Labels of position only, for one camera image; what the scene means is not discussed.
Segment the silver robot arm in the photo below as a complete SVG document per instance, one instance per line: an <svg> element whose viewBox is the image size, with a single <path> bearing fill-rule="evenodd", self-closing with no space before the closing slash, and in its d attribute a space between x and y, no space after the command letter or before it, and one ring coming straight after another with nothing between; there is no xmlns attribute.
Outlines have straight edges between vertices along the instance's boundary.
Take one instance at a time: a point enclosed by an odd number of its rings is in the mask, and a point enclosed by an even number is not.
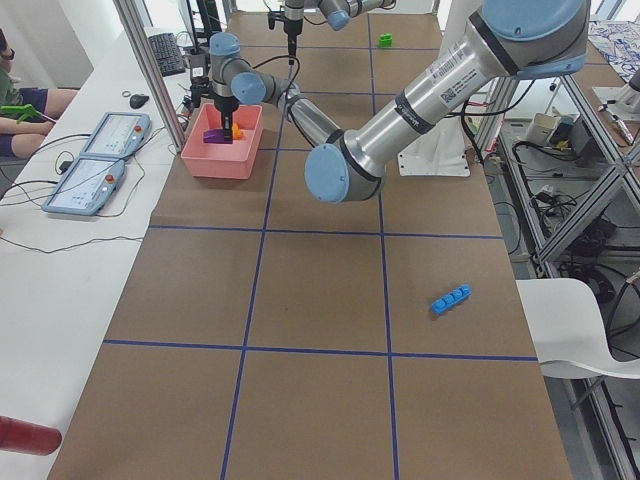
<svg viewBox="0 0 640 480"><path fill-rule="evenodd" d="M211 74L241 104L279 108L307 138L304 177L316 199L363 201L382 188L388 162L489 81L580 70L589 18L587 1L484 1L449 49L358 130L340 129L293 81L253 68L231 33L210 38Z"/></svg>
<svg viewBox="0 0 640 480"><path fill-rule="evenodd" d="M307 9L318 10L325 22L334 30L339 31L348 25L352 18L358 17L375 9L391 10L396 2L392 0L286 0L277 11L267 14L268 28L274 30L276 24L283 25L287 37L287 51L289 64L297 57L297 39L302 33Z"/></svg>

